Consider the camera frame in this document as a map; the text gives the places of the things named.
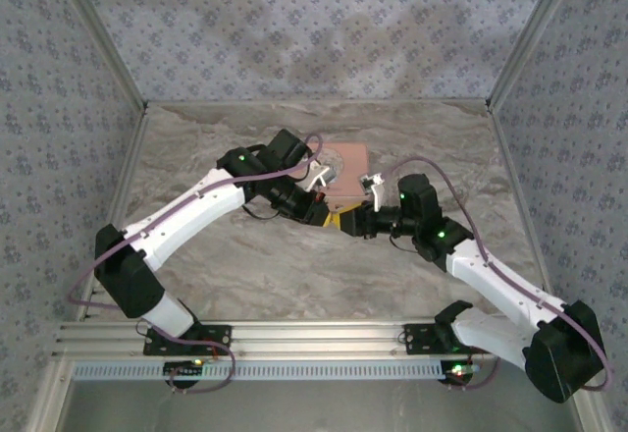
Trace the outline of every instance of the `white plastic housing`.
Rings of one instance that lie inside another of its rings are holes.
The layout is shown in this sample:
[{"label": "white plastic housing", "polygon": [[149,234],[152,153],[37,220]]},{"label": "white plastic housing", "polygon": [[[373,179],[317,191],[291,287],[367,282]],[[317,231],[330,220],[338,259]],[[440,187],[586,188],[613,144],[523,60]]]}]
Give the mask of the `white plastic housing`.
[{"label": "white plastic housing", "polygon": [[[490,253],[489,259],[517,285],[562,311],[561,305],[564,301],[527,282]],[[447,256],[446,269],[455,278],[480,292],[525,334],[535,333],[539,329],[537,324],[540,321],[551,322],[556,317],[546,308],[537,306],[536,303],[510,287],[490,267],[485,266],[475,241],[467,240],[458,244],[454,252]]]},{"label": "white plastic housing", "polygon": [[523,348],[530,347],[532,335],[522,333],[508,319],[491,316],[472,307],[456,316],[451,329],[465,346],[489,351],[525,370]]},{"label": "white plastic housing", "polygon": [[377,213],[382,207],[382,202],[384,201],[384,179],[382,178],[382,174],[374,174],[372,176],[365,175],[360,179],[360,183],[362,183],[362,187],[364,188],[363,182],[365,180],[371,180],[373,185],[369,188],[364,189],[366,193],[373,194],[373,210]]},{"label": "white plastic housing", "polygon": [[309,173],[307,176],[297,185],[305,191],[311,191],[317,185],[320,187],[326,187],[329,182],[326,181],[328,174],[330,174],[331,167],[328,165],[321,165],[316,161],[313,161],[309,167]]},{"label": "white plastic housing", "polygon": [[194,323],[189,311],[168,292],[164,292],[157,305],[141,317],[173,337],[181,336]]},{"label": "white plastic housing", "polygon": [[[212,169],[194,187],[186,191],[177,199],[171,201],[151,216],[126,226],[126,238],[143,230],[151,221],[155,221],[170,208],[178,204],[191,194],[195,194],[201,189],[215,182],[220,182],[231,178],[232,175],[224,169]],[[193,238],[196,233],[220,216],[238,209],[244,204],[244,191],[233,184],[224,185],[213,189],[196,198],[175,215],[168,218],[157,226],[149,234],[143,235],[131,246],[137,250],[144,250],[146,265],[154,272],[170,257],[175,250]]]}]

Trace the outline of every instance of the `yellow object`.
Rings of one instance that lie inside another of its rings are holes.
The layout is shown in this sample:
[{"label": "yellow object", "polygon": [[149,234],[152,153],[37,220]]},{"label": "yellow object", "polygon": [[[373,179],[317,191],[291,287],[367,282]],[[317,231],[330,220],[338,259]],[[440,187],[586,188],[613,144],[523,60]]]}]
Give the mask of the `yellow object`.
[{"label": "yellow object", "polygon": [[362,206],[362,202],[353,204],[351,206],[346,206],[345,208],[343,208],[338,213],[330,213],[330,215],[332,216],[331,222],[334,224],[334,226],[336,226],[338,229],[340,229],[340,215],[342,213],[346,213],[347,211],[352,211],[355,208],[359,208],[360,206]]}]

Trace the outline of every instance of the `table surface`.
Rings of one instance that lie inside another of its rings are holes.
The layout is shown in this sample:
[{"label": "table surface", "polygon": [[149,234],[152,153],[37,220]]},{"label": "table surface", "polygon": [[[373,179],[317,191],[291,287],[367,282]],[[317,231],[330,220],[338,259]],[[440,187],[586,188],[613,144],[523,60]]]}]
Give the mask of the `table surface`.
[{"label": "table surface", "polygon": [[[150,106],[147,119],[126,224],[194,185],[231,148],[268,142],[283,127],[298,135],[316,131],[327,141],[365,142],[371,171],[416,153],[435,160],[462,194],[488,248],[524,278],[541,283],[479,102]],[[397,174],[410,172],[426,173],[445,214],[464,222],[438,174],[424,164],[408,164]],[[257,199],[251,208],[272,214]],[[396,201],[391,184],[387,203]],[[411,247],[409,239],[397,243]],[[204,319],[432,316],[457,299],[495,310],[417,254],[393,248],[386,237],[364,241],[283,218],[260,222],[242,210],[201,231],[167,260],[158,277]],[[101,312],[97,318],[122,314]]]}]

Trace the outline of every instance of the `wall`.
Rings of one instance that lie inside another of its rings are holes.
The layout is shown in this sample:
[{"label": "wall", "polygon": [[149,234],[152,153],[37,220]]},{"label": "wall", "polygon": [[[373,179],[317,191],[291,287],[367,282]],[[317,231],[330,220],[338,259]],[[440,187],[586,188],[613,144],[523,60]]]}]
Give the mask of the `wall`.
[{"label": "wall", "polygon": [[596,311],[628,428],[628,0],[563,0],[497,112],[556,292]]},{"label": "wall", "polygon": [[0,430],[24,426],[136,113],[69,0],[0,0]]},{"label": "wall", "polygon": [[486,97],[536,0],[92,0],[147,100]]}]

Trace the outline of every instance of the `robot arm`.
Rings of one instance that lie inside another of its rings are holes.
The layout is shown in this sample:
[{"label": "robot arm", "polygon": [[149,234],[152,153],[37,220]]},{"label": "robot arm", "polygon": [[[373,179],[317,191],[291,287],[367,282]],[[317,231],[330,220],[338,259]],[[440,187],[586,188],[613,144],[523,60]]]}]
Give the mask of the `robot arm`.
[{"label": "robot arm", "polygon": [[[118,231],[112,225],[96,236],[96,257],[124,240],[131,243],[95,270],[95,276],[128,318],[143,318],[172,337],[196,340],[198,321],[154,275],[181,245],[219,217],[262,196],[289,219],[323,226],[329,216],[324,195],[305,190],[287,175],[262,180],[265,174],[289,171],[309,149],[281,130],[267,146],[230,150],[194,187],[147,218]],[[316,169],[314,178],[325,172]],[[227,180],[225,185],[216,185]]]},{"label": "robot arm", "polygon": [[[383,182],[378,176],[362,180],[367,191],[380,192],[380,199]],[[476,289],[507,317],[493,317],[458,301],[451,306],[454,310],[445,309],[436,317],[446,346],[461,344],[494,353],[524,370],[537,389],[558,403],[602,370],[602,360],[589,342],[564,320],[565,316],[573,320],[602,346],[589,306],[582,301],[568,305],[485,249],[482,253],[473,233],[443,216],[436,190],[425,175],[401,178],[398,190],[399,206],[378,208],[364,202],[341,214],[336,223],[342,231],[365,239],[379,233],[411,237],[419,255]]]}]

